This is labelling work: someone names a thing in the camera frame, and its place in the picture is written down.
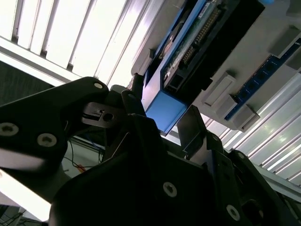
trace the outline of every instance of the mounting hole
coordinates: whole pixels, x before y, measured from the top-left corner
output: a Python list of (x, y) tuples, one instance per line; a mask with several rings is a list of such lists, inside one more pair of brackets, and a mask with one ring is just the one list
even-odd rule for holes
[(226, 207), (227, 212), (229, 213), (229, 215), (235, 220), (235, 221), (239, 221), (240, 220), (240, 215), (239, 212), (237, 211), (237, 209), (232, 206), (232, 205), (228, 205)]
[(10, 137), (16, 135), (19, 132), (19, 128), (10, 122), (4, 122), (0, 124), (0, 136)]
[(102, 84), (99, 84), (99, 83), (94, 83), (94, 86), (99, 89), (103, 88)]
[(51, 133), (43, 133), (38, 136), (37, 142), (42, 147), (52, 147), (56, 145), (57, 139)]
[(113, 118), (114, 118), (114, 115), (112, 115), (111, 113), (107, 113), (103, 116), (104, 121), (112, 121)]
[(163, 184), (163, 190), (169, 197), (172, 198), (176, 197), (178, 193), (176, 187), (170, 182), (165, 182)]

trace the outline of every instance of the blue block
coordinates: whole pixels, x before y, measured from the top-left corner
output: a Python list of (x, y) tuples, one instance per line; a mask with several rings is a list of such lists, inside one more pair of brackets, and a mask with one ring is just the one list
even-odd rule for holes
[(177, 123), (186, 109), (185, 104), (161, 91), (146, 111), (146, 116), (155, 120), (158, 129), (166, 134)]

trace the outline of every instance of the blue circuit board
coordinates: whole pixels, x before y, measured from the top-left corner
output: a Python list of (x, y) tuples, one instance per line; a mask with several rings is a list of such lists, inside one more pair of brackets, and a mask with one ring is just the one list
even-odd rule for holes
[(253, 94), (297, 51), (300, 45), (301, 38), (298, 39), (281, 58), (270, 55), (233, 97), (237, 105), (225, 117), (225, 120), (230, 120), (251, 96), (253, 96)]

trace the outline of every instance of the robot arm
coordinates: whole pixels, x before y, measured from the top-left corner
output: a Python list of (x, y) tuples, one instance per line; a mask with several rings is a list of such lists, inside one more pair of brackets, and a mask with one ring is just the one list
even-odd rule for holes
[(110, 140), (106, 161), (56, 194), (50, 226), (297, 225), (247, 157), (226, 153), (193, 106), (179, 126), (187, 159), (172, 153), (155, 121), (146, 117), (139, 94), (108, 91), (94, 78), (15, 101), (0, 113), (2, 170), (37, 183), (56, 172), (74, 134), (94, 126), (105, 129)]

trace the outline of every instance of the cable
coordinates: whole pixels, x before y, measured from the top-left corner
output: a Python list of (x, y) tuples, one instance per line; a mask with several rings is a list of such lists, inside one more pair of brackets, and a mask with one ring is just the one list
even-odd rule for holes
[(85, 134), (86, 138), (92, 143), (93, 147), (98, 150), (98, 163), (101, 163), (103, 161), (104, 157), (104, 150), (100, 147), (97, 147), (94, 142), (91, 140), (90, 136), (88, 134)]
[(74, 162), (74, 150), (73, 150), (73, 144), (72, 144), (72, 142), (71, 142), (70, 140), (69, 140), (69, 142), (70, 142), (71, 150), (72, 150), (72, 159), (69, 159), (69, 158), (67, 158), (67, 157), (64, 157), (64, 158), (67, 159), (67, 160), (69, 160), (69, 161), (71, 161), (71, 162), (72, 162), (72, 166), (75, 167), (75, 168), (84, 169), (84, 168), (92, 168), (92, 167), (94, 167), (94, 166), (79, 166), (78, 164), (76, 164), (76, 163)]

